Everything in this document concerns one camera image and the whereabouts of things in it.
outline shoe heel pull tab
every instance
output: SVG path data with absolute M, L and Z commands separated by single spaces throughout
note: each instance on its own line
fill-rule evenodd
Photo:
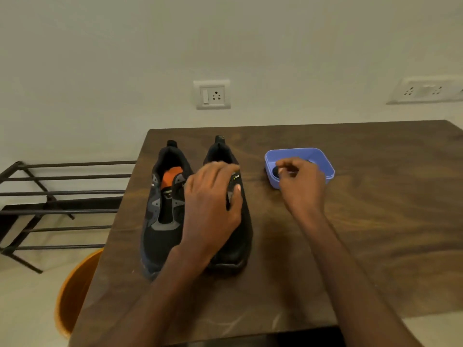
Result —
M 167 146 L 177 147 L 177 141 L 175 141 L 175 140 L 167 140 Z
M 215 137 L 215 143 L 218 143 L 218 142 L 221 142 L 221 143 L 225 144 L 225 136 L 223 136 L 223 135 L 216 135 L 216 137 Z

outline orange insole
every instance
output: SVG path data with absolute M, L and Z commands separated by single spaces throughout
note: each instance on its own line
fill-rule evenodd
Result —
M 163 175 L 163 180 L 161 181 L 161 190 L 165 187 L 171 187 L 175 175 L 181 173 L 182 171 L 182 167 L 172 167 L 169 170 L 165 171 Z

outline person's left hand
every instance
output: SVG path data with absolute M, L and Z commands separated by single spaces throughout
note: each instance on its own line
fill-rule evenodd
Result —
M 228 183 L 238 170 L 236 164 L 212 162 L 185 183 L 185 220 L 179 250 L 200 272 L 241 222 L 240 185 L 233 190 L 230 210 L 226 209 Z

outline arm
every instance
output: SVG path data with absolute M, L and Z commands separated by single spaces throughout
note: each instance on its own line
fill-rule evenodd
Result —
M 309 241 L 347 346 L 422 346 L 378 294 L 324 215 L 325 176 L 300 158 L 277 162 L 286 207 Z M 298 171 L 296 176 L 290 171 Z
M 95 347 L 153 347 L 162 344 L 182 294 L 202 273 L 241 222 L 240 186 L 226 210 L 226 191 L 237 165 L 213 162 L 185 184 L 182 241 L 173 247 L 148 291 Z

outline forearm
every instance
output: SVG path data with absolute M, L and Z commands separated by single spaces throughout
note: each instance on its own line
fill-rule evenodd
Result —
M 422 346 L 382 299 L 324 217 L 300 225 L 348 346 Z
M 148 291 L 95 347 L 161 345 L 179 298 L 199 273 L 174 247 Z

